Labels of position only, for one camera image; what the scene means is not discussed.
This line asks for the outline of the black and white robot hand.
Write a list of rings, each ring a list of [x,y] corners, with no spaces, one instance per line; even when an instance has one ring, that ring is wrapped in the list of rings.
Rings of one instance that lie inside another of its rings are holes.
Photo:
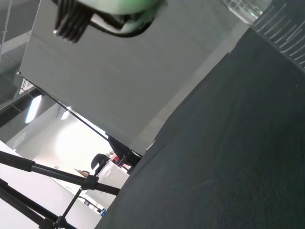
[[[166,0],[55,0],[55,36],[77,43],[88,26],[119,38],[144,33]]]

